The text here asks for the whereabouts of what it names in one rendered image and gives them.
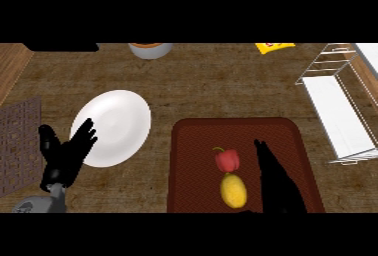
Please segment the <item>white oval plate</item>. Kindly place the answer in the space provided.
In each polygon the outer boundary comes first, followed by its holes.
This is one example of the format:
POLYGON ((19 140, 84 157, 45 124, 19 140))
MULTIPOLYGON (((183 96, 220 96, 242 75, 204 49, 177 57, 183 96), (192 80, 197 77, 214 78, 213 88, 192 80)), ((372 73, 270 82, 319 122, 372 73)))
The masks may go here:
POLYGON ((142 96, 129 90, 112 90, 98 95, 76 116, 70 136, 87 119, 93 121, 98 141, 84 164, 102 168, 127 161, 146 141, 152 114, 142 96))

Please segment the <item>yellow snack bag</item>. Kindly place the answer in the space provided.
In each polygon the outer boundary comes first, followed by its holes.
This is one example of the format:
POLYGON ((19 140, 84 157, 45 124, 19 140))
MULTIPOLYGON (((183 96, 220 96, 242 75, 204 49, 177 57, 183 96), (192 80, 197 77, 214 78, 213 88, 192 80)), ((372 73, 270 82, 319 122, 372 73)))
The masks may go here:
POLYGON ((296 44, 294 43, 257 43, 256 46, 260 53, 267 54, 276 50, 294 47, 296 44))

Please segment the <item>black appliance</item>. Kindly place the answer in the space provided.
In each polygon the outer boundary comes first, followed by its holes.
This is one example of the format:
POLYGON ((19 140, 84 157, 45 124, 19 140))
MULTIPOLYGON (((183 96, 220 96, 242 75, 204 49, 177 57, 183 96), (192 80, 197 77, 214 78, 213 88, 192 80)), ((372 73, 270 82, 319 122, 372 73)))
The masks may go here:
POLYGON ((78 43, 78 44, 25 43, 25 47, 36 52, 96 52, 99 50, 99 46, 96 43, 78 43))

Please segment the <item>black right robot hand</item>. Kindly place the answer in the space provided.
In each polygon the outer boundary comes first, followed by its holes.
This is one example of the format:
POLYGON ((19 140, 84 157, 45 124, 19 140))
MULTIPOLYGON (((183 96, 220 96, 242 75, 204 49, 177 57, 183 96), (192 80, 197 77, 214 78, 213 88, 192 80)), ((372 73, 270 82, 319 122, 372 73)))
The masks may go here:
POLYGON ((254 140, 260 167, 263 212, 304 214, 303 196, 265 141, 254 140))

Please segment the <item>grey pot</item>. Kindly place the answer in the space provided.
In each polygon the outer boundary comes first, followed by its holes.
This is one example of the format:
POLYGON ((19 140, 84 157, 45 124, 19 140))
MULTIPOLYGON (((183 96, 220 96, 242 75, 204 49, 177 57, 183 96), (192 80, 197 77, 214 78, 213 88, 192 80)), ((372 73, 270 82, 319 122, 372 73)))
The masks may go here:
POLYGON ((173 48, 172 43, 130 43, 129 46, 133 54, 145 60, 154 60, 161 58, 167 55, 173 48))

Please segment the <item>yellow lemon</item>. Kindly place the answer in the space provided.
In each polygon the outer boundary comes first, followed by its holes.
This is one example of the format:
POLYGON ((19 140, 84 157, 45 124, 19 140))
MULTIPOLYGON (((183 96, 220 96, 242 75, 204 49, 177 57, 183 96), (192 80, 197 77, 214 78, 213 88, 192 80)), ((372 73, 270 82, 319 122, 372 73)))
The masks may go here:
POLYGON ((247 187, 242 179, 232 173, 226 173, 220 183, 220 195, 226 205, 236 209, 247 204, 247 187))

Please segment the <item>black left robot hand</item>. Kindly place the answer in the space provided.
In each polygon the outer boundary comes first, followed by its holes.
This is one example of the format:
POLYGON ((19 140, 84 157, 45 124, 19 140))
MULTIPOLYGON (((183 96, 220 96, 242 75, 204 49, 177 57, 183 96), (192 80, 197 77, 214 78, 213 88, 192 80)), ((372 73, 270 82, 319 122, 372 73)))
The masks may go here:
POLYGON ((67 142, 59 141, 49 125, 39 127, 40 152, 46 160, 40 188, 46 192, 55 184, 65 188, 74 184, 84 159, 98 141, 93 125, 92 119, 87 119, 67 142))

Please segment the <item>red bell pepper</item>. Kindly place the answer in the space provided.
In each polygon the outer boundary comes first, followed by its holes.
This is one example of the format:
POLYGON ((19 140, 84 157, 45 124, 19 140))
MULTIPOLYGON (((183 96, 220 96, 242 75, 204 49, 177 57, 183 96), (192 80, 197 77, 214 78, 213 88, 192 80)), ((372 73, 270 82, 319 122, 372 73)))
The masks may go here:
POLYGON ((216 165, 219 170, 225 173, 231 173, 239 169, 239 154, 235 149, 225 150, 222 147, 214 147, 216 152, 216 165))

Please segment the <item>brown woven placemat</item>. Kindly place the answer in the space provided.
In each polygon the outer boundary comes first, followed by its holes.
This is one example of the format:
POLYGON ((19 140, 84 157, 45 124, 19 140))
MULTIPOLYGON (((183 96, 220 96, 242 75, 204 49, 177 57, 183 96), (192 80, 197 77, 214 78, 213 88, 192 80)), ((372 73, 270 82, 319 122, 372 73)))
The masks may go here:
POLYGON ((0 197, 42 179, 42 97, 0 108, 0 197))

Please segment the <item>dark red tray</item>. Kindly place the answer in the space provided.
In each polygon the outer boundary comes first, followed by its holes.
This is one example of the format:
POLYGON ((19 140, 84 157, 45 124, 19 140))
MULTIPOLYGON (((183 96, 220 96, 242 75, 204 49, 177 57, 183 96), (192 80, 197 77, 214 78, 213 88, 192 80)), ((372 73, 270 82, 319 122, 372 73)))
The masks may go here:
POLYGON ((267 143, 301 192, 310 213, 325 211, 301 134, 287 118, 198 118, 176 122, 172 131, 167 211, 170 213, 231 212, 220 196, 225 173, 216 165, 216 154, 234 149, 241 166, 236 175, 247 186, 247 204, 263 210, 260 167, 254 142, 267 143))

